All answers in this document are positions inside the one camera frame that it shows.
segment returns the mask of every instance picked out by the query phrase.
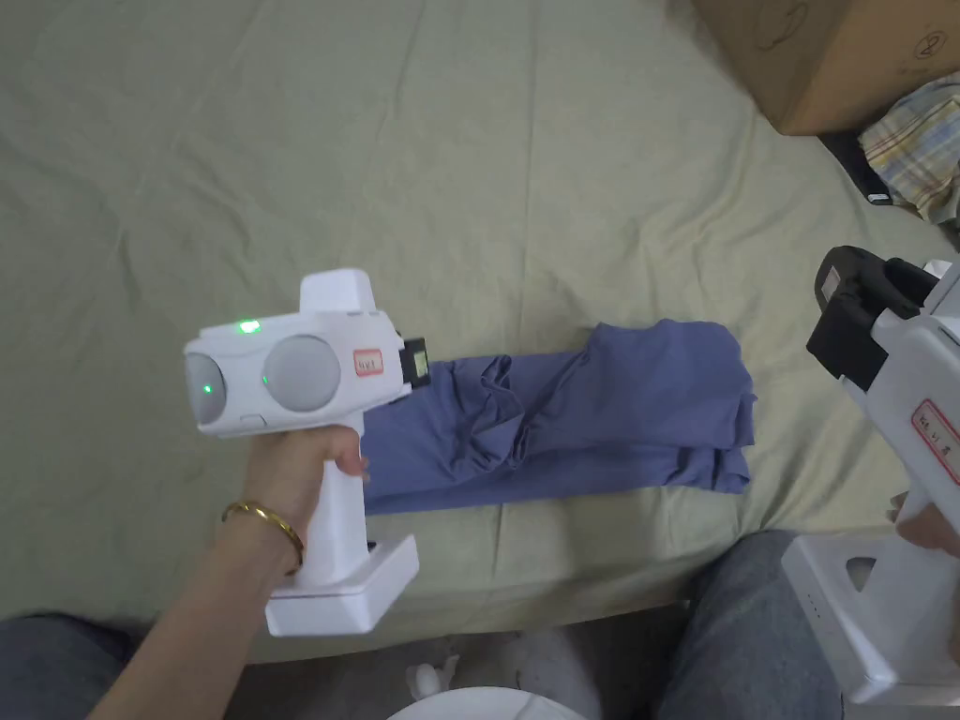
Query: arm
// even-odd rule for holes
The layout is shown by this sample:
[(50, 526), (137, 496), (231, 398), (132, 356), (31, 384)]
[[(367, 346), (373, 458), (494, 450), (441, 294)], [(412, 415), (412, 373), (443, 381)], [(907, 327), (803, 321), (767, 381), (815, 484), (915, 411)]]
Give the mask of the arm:
[[(360, 475), (365, 463), (359, 445), (356, 433), (344, 427), (257, 437), (244, 499), (271, 508), (306, 540), (324, 460)], [(278, 528), (259, 517), (233, 515), (91, 720), (223, 717), (267, 600), (296, 559)]]

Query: black object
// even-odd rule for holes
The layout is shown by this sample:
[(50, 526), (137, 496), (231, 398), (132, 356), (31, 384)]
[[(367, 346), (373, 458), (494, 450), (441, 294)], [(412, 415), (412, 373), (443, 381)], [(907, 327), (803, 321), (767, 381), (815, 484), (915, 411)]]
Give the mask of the black object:
[(863, 154), (863, 148), (860, 147), (860, 133), (859, 130), (825, 132), (818, 137), (824, 147), (831, 151), (843, 165), (843, 169), (853, 180), (856, 189), (863, 193), (863, 197), (874, 205), (892, 205), (894, 201), (890, 197), (890, 190), (870, 167), (867, 157)]
[(937, 278), (898, 257), (843, 246), (827, 253), (814, 293), (823, 314), (806, 349), (836, 378), (866, 393), (887, 352), (870, 336), (884, 310), (908, 320), (920, 314)]
[(400, 369), (403, 370), (403, 382), (409, 382), (410, 387), (419, 388), (430, 384), (430, 364), (426, 356), (426, 341), (423, 338), (403, 341)]

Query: white object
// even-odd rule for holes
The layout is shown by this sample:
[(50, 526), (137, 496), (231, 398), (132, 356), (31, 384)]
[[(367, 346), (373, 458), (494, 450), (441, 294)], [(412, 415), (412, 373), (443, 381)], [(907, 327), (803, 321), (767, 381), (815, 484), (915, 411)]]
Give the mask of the white object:
[[(300, 312), (208, 327), (187, 343), (187, 391), (200, 430), (230, 437), (329, 424), (363, 436), (363, 413), (411, 392), (394, 325), (370, 279), (336, 270), (303, 279)], [(275, 636), (366, 633), (413, 580), (413, 536), (370, 549), (363, 484), (324, 465), (303, 568), (267, 605)]]
[(570, 708), (510, 687), (464, 687), (404, 708), (390, 720), (584, 720)]
[(924, 272), (930, 273), (937, 279), (942, 279), (952, 264), (949, 260), (930, 260), (924, 265)]
[[(871, 336), (888, 353), (867, 393), (842, 384), (897, 452), (911, 486), (900, 521), (933, 502), (960, 530), (960, 265), (920, 315), (884, 310)], [(861, 591), (848, 563), (876, 561)], [(893, 534), (797, 538), (783, 557), (828, 661), (853, 703), (960, 706), (948, 655), (960, 562)]]
[(459, 655), (451, 655), (444, 661), (443, 667), (434, 667), (426, 663), (407, 668), (407, 686), (414, 700), (423, 700), (431, 695), (447, 692), (457, 671)]

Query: device handle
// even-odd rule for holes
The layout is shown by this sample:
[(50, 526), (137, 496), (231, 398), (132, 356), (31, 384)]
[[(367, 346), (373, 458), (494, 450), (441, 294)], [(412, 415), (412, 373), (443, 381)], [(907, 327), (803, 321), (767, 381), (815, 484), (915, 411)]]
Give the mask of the device handle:
[(324, 463), (320, 501), (304, 542), (303, 567), (294, 586), (338, 583), (368, 558), (362, 478), (345, 474), (333, 461)]
[[(930, 502), (923, 483), (911, 480), (898, 524)], [(952, 667), (947, 646), (958, 569), (960, 562), (947, 553), (924, 550), (896, 536), (876, 559), (861, 600), (876, 624), (873, 637), (901, 677), (935, 677)]]

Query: cardboard box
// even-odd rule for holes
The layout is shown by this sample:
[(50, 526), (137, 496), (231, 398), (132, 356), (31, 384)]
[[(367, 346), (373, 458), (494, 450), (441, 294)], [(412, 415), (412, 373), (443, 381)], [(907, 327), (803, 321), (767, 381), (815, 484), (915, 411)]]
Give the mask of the cardboard box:
[(774, 127), (859, 128), (960, 68), (960, 0), (693, 0)]

